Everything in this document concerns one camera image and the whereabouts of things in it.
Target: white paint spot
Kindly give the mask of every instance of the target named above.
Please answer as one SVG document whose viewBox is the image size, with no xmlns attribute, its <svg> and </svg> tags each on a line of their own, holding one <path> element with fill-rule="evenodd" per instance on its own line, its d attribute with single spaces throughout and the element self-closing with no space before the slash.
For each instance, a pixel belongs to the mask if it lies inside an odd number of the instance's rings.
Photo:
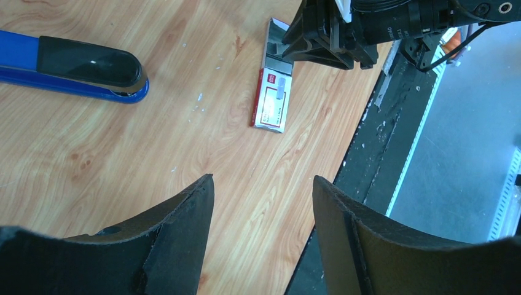
<svg viewBox="0 0 521 295">
<path fill-rule="evenodd" d="M 368 110 L 366 110 L 366 112 L 365 112 L 364 115 L 362 116 L 362 122 L 364 122 L 364 121 L 366 120 L 366 118 L 367 118 L 367 111 L 368 111 Z"/>
</svg>

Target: blue stapler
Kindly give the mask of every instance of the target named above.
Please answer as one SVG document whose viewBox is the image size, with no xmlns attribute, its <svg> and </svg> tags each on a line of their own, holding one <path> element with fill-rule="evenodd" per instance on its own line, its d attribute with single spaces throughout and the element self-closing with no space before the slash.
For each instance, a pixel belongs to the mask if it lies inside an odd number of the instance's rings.
<svg viewBox="0 0 521 295">
<path fill-rule="evenodd" d="M 126 51 L 1 30 L 0 82 L 119 103 L 137 103 L 149 88 L 144 68 Z"/>
</svg>

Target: cable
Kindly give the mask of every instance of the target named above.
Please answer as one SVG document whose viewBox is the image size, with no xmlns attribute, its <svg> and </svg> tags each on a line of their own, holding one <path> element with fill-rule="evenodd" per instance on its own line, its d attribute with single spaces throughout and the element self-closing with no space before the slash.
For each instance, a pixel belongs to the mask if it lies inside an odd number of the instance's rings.
<svg viewBox="0 0 521 295">
<path fill-rule="evenodd" d="M 490 28 L 492 28 L 494 26 L 498 26 L 498 25 L 502 25 L 502 23 L 487 23 L 487 24 L 485 24 L 484 26 L 479 28 L 476 32 L 474 32 L 472 35 L 470 35 L 467 39 L 465 39 L 465 41 L 463 41 L 460 45 L 458 45 L 456 48 L 454 48 L 451 52 L 445 54 L 445 56 L 443 56 L 442 58 L 438 59 L 434 63 L 431 63 L 429 66 L 426 66 L 425 68 L 421 68 L 420 67 L 420 63 L 418 63 L 416 65 L 416 68 L 420 72 L 427 73 L 428 71 L 434 69 L 435 67 L 437 67 L 437 66 L 441 65 L 442 63 L 444 63 L 445 61 L 447 61 L 451 56 L 453 56 L 454 54 L 459 52 L 465 46 L 469 45 L 469 43 L 472 42 L 472 40 L 474 40 L 477 36 L 481 35 L 481 33 L 483 33 L 485 30 L 490 29 Z"/>
</svg>

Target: floor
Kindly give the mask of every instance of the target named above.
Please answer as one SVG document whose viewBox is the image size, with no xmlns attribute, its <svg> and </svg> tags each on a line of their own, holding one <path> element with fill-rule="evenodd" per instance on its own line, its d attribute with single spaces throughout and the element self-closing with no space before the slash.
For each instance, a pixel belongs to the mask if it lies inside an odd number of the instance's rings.
<svg viewBox="0 0 521 295">
<path fill-rule="evenodd" d="M 200 294 L 283 293 L 313 227 L 311 178 L 334 179 L 383 58 L 297 63 L 286 133 L 270 133 L 248 127 L 265 26 L 300 0 L 125 4 L 0 0 L 0 29 L 129 51 L 151 80 L 134 105 L 0 85 L 0 224 L 94 234 L 214 173 Z"/>
<path fill-rule="evenodd" d="M 447 68 L 391 218 L 444 238 L 488 240 L 521 146 L 520 31 L 518 22 L 484 32 Z"/>
</svg>

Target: wooden table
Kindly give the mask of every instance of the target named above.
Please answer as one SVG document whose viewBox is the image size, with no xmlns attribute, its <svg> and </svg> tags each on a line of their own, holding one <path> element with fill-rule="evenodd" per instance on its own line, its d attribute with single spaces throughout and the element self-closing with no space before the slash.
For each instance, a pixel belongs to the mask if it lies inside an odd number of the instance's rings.
<svg viewBox="0 0 521 295">
<path fill-rule="evenodd" d="M 267 20 L 299 2 L 0 0 L 0 29 L 127 50 L 151 80 L 133 105 L 0 85 L 0 224 L 94 234 L 214 173 L 200 294 L 282 294 L 384 60 L 296 63 L 286 132 L 248 127 Z"/>
</svg>

